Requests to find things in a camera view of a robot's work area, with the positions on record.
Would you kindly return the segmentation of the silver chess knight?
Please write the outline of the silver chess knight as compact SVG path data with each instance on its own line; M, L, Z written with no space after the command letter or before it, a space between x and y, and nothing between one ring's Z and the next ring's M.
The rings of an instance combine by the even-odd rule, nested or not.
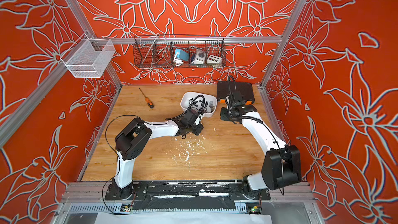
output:
M213 102L210 102L209 108L210 108L211 111L213 111L215 109L215 105L214 105Z

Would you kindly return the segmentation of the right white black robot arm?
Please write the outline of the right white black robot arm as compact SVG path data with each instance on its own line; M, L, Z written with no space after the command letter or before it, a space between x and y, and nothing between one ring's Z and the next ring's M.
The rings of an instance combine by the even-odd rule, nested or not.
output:
M257 109L247 104L238 91L226 97L227 106L221 109L220 119L243 125L255 138L264 153L261 171L245 176L246 194L260 190L284 190L302 181L299 149L279 138L262 120Z

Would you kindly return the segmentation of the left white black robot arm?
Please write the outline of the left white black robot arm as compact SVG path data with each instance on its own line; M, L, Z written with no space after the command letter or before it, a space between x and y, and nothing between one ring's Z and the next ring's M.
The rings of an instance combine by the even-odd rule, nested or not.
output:
M136 158L143 152L148 141L162 137L185 137L188 133L199 135L203 110L186 110L163 122L146 122L138 116L115 137L117 171L108 187L106 199L127 200L134 194L133 169Z

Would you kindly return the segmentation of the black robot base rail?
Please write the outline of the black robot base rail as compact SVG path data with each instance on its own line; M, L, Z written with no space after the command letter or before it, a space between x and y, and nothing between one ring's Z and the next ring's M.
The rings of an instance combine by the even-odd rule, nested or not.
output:
M134 181L127 189L103 188L102 200L115 214L167 211L250 213L270 200L267 189L247 195L240 180Z

